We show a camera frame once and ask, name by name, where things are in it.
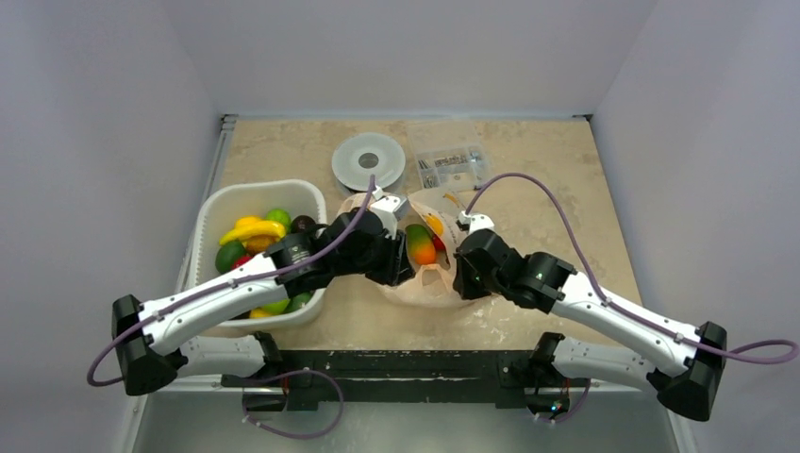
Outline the green orange mango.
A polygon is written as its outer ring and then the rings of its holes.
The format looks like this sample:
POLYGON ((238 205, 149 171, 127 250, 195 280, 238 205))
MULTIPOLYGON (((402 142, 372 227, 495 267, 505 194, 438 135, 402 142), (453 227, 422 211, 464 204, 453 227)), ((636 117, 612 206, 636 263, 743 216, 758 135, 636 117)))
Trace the green orange mango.
POLYGON ((433 264, 437 261, 437 249, 430 231, 421 224, 410 224, 405 228, 408 255, 418 265, 433 264))

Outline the red orange fake fruit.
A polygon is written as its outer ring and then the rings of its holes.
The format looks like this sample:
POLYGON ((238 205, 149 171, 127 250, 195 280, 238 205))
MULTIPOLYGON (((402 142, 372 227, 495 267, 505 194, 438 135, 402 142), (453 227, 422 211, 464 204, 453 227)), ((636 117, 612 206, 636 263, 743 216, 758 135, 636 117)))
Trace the red orange fake fruit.
POLYGON ((431 237, 431 241, 432 241, 432 243, 434 245, 434 248, 435 248, 435 250, 437 252, 442 252, 442 253, 446 252, 446 246, 444 245, 443 241, 441 240, 441 238, 439 236, 437 236, 436 234, 433 234, 432 237, 431 237))

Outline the orange printed plastic bag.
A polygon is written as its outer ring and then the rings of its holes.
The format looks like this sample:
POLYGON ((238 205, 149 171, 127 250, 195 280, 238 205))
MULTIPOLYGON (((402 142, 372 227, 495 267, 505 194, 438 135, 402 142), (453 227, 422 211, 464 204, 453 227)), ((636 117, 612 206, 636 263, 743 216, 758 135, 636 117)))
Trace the orange printed plastic bag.
POLYGON ((379 285, 377 289, 389 301, 427 309, 454 309, 470 305, 453 289, 456 277, 454 253, 467 233, 457 226, 458 215, 466 209, 458 195, 452 191, 423 189, 408 196, 408 215, 401 227, 420 224, 440 239, 444 250, 431 264, 411 264, 415 276, 396 287, 379 285))

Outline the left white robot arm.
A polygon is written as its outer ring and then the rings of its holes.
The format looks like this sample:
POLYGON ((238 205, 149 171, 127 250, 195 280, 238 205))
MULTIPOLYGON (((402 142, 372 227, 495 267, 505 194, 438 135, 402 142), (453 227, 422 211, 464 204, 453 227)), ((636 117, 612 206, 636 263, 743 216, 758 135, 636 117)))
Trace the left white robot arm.
POLYGON ((248 310, 325 289, 336 277, 363 275, 397 286, 410 279, 403 212, 371 206, 339 215, 319 231, 293 233, 245 264, 183 293, 111 305, 113 349, 128 395, 151 394, 191 364, 182 346, 248 310))

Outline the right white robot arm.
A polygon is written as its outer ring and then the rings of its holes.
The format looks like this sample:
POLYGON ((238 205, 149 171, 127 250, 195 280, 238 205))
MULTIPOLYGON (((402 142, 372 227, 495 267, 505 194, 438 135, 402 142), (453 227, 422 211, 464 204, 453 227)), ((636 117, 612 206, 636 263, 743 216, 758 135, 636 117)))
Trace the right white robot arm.
POLYGON ((529 360, 538 382, 599 379, 652 394, 685 418, 709 420, 725 369, 725 358, 713 352, 727 346, 723 327, 710 321, 696 327, 605 294, 572 264, 546 252, 522 256, 489 229, 468 235, 454 257, 453 287, 463 299, 501 295, 519 308, 575 321, 615 342, 589 344, 544 333, 529 360))

